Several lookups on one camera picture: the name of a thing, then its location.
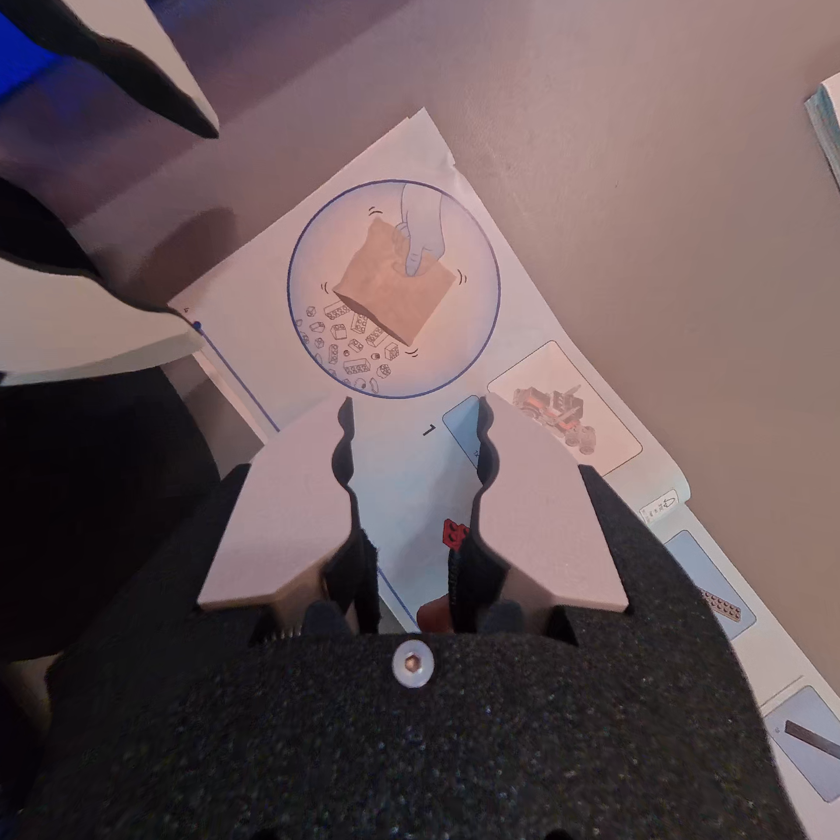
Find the white paper stack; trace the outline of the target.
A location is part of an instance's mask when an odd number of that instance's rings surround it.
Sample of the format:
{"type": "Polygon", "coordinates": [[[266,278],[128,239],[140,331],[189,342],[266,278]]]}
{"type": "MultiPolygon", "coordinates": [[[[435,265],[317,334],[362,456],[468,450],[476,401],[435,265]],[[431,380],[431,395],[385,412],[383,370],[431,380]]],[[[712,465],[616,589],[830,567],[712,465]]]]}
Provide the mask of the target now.
{"type": "Polygon", "coordinates": [[[839,186],[839,73],[825,79],[805,101],[816,138],[839,186]]]}

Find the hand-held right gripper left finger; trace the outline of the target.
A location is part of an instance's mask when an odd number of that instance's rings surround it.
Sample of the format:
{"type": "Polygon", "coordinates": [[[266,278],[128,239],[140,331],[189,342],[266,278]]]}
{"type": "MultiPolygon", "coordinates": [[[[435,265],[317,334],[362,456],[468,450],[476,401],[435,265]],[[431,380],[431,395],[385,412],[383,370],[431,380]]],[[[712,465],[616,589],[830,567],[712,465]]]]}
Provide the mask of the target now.
{"type": "Polygon", "coordinates": [[[206,611],[268,605],[298,627],[309,605],[355,613],[363,634],[381,621],[376,551],[361,526],[354,407],[331,396],[282,429],[250,463],[197,603],[206,611]]]}

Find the lego instruction booklet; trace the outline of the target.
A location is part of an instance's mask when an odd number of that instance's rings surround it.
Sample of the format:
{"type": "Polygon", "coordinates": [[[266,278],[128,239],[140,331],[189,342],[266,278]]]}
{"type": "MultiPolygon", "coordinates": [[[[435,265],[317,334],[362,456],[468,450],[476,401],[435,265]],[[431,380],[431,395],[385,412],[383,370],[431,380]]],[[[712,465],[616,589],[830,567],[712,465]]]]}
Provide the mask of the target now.
{"type": "Polygon", "coordinates": [[[426,111],[403,120],[326,185],[170,302],[204,338],[196,357],[262,440],[330,397],[350,396],[353,487],[379,551],[380,594],[417,630],[445,593],[446,520],[467,524],[480,398],[544,426],[553,455],[595,468],[652,530],[709,605],[751,684],[789,796],[813,838],[838,838],[838,696],[688,508],[688,481],[595,371],[491,220],[426,111]],[[411,343],[347,291],[358,252],[382,245],[405,276],[404,217],[444,251],[451,283],[432,291],[411,343]]]}

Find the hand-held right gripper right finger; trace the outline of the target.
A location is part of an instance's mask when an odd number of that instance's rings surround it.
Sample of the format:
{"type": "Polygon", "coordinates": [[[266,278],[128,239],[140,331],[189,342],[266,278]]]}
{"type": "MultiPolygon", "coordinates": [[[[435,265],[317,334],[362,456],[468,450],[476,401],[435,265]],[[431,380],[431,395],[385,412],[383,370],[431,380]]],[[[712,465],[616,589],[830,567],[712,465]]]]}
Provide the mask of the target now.
{"type": "Polygon", "coordinates": [[[450,549],[449,609],[476,633],[513,602],[543,634],[561,607],[624,613],[629,601],[578,462],[499,395],[479,399],[479,489],[450,549]]]}

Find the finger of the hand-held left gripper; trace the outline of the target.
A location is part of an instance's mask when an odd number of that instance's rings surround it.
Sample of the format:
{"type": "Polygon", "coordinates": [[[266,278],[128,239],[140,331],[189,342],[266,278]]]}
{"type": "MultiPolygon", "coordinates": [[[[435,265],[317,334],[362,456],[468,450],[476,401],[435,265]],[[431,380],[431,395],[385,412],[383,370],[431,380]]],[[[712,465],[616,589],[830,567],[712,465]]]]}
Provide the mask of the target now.
{"type": "Polygon", "coordinates": [[[141,371],[202,346],[176,310],[109,288],[58,216],[1,180],[2,387],[141,371]]]}
{"type": "Polygon", "coordinates": [[[219,120],[144,1],[2,1],[2,15],[37,46],[86,62],[131,99],[205,139],[219,120]]]}

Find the blue object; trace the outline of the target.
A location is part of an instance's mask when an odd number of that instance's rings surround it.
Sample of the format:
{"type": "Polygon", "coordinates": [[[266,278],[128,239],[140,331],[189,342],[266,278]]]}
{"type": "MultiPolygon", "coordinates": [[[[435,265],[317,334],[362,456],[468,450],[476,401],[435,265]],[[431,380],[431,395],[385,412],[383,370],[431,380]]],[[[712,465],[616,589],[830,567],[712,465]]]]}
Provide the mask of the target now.
{"type": "Polygon", "coordinates": [[[58,55],[36,45],[1,14],[1,101],[58,63],[58,55]]]}

